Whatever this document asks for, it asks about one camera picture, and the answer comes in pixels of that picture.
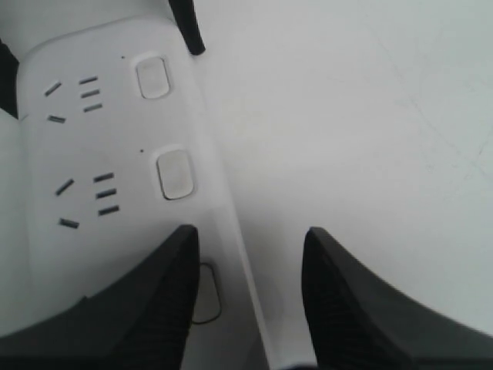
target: power strip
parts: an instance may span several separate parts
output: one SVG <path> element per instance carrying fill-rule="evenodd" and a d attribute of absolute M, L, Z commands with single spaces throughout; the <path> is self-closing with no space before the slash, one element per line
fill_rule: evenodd
<path fill-rule="evenodd" d="M 223 310 L 192 330 L 183 367 L 241 365 L 262 318 L 175 25 L 130 18 L 37 47 L 21 63 L 18 105 L 39 316 L 101 291 L 177 226 L 194 224 L 203 261 L 216 267 Z"/>

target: table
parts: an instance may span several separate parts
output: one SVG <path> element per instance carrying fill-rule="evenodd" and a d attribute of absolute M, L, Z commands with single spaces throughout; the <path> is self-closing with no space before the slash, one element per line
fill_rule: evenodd
<path fill-rule="evenodd" d="M 18 56 L 158 0 L 0 0 Z M 428 307 L 493 335 L 493 3 L 196 0 L 195 59 L 273 368 L 313 362 L 300 266 L 325 227 Z"/>

